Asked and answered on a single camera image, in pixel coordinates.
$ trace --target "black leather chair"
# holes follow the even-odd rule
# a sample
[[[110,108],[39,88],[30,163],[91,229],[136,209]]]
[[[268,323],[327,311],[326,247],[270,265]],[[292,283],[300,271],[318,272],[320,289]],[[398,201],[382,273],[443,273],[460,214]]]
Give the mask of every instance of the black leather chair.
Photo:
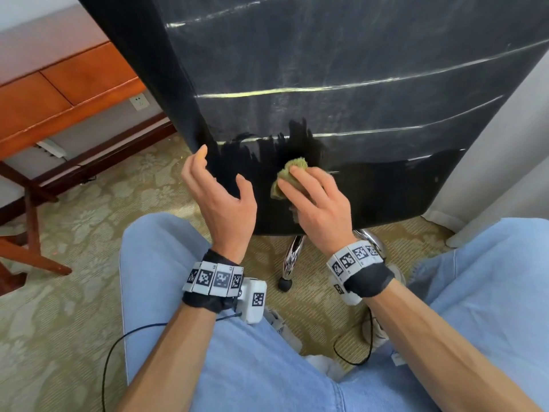
[[[261,235],[303,234],[269,194],[297,157],[357,230],[424,213],[549,43],[549,0],[80,1],[230,193],[252,181]]]

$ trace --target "desk drawer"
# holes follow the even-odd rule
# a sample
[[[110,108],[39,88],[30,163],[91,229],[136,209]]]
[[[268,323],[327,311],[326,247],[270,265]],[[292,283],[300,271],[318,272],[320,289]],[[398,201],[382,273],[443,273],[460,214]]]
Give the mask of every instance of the desk drawer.
[[[71,108],[39,72],[0,87],[0,139]]]
[[[110,42],[41,72],[73,105],[137,78],[128,62]]]

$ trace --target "chair wheel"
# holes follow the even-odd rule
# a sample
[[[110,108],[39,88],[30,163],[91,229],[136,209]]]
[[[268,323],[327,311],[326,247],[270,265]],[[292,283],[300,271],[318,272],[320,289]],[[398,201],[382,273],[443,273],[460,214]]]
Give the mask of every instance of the chair wheel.
[[[284,278],[280,278],[278,280],[278,289],[280,289],[282,292],[287,292],[292,288],[292,279],[286,280]]]

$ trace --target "forearm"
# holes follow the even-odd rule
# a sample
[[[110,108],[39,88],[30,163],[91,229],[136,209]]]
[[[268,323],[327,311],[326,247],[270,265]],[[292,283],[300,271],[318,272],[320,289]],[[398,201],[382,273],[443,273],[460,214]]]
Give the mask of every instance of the forearm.
[[[468,340],[396,280],[365,302],[444,412],[541,410]]]
[[[182,304],[141,370],[118,411],[187,411],[215,325],[215,313]]]

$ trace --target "floor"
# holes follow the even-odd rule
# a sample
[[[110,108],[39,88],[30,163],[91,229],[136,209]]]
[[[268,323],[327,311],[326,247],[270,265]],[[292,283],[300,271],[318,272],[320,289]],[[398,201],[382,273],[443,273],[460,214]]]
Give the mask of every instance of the floor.
[[[208,230],[198,206],[182,185],[181,164],[189,150],[178,135],[101,173],[96,181],[39,208],[43,253],[73,268],[70,276],[11,264],[30,273],[20,290],[0,298],[0,410],[100,411],[103,366],[121,335],[118,250],[122,232],[142,214],[167,211]],[[17,232],[14,221],[2,227]],[[373,229],[386,243],[389,259],[408,275],[419,259],[447,248],[450,231],[418,217]],[[333,342],[348,360],[367,350],[355,326],[364,306],[348,307],[328,285],[324,257],[305,244],[292,290],[276,288],[290,237],[254,237],[245,270],[268,283],[267,304],[287,319],[304,342],[302,354],[334,356]],[[107,410],[126,387],[124,349],[109,361]]]

